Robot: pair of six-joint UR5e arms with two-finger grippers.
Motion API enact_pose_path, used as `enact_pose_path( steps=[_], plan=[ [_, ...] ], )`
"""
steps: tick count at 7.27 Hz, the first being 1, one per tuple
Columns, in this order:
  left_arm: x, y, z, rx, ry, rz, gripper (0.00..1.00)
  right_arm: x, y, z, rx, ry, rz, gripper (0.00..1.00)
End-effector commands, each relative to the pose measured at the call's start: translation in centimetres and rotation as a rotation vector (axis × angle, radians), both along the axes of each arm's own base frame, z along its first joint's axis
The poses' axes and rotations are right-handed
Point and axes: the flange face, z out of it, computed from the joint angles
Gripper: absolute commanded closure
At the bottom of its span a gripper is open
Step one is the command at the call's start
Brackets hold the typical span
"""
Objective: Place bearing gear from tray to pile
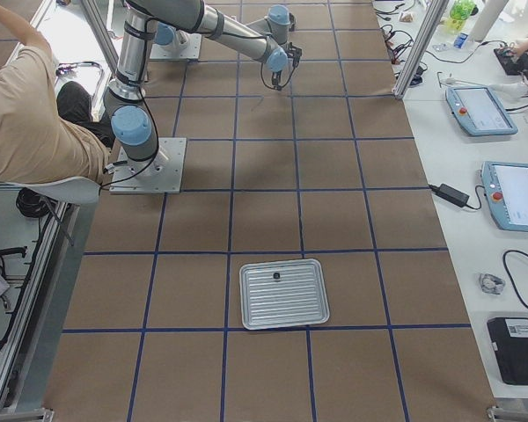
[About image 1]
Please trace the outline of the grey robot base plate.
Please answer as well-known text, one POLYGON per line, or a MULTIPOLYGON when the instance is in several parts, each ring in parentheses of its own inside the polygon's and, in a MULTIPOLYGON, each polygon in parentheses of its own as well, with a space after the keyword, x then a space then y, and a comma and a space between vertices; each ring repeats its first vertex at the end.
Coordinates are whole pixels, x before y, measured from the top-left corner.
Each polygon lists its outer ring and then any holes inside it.
POLYGON ((115 167, 109 191, 113 194, 179 193, 186 148, 186 138, 161 137, 154 162, 135 176, 147 162, 129 161, 123 147, 119 147, 118 160, 126 163, 115 167))

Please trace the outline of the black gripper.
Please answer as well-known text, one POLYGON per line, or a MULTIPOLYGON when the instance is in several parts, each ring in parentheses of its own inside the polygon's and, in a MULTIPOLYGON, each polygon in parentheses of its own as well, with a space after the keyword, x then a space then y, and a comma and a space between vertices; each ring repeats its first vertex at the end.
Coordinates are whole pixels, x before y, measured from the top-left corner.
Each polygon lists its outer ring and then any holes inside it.
POLYGON ((282 85, 282 72, 274 71, 271 75, 271 84, 275 90, 282 91, 283 85, 282 85))

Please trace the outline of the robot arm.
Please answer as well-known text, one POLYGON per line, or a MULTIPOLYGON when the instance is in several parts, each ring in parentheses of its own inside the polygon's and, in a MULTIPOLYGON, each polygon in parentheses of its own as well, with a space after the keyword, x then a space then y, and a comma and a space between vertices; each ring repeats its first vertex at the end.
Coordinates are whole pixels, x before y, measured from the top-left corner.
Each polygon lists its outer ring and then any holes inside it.
POLYGON ((271 72, 267 87, 280 91, 282 73, 298 67, 302 49, 289 41, 295 19, 283 4, 274 4, 265 17, 243 24, 203 1, 146 1, 154 18, 184 33, 199 34, 259 62, 271 72))
POLYGON ((135 162, 150 160, 158 153, 158 137, 143 93, 156 29, 154 18, 129 1, 115 77, 104 94, 114 135, 127 157, 135 162))

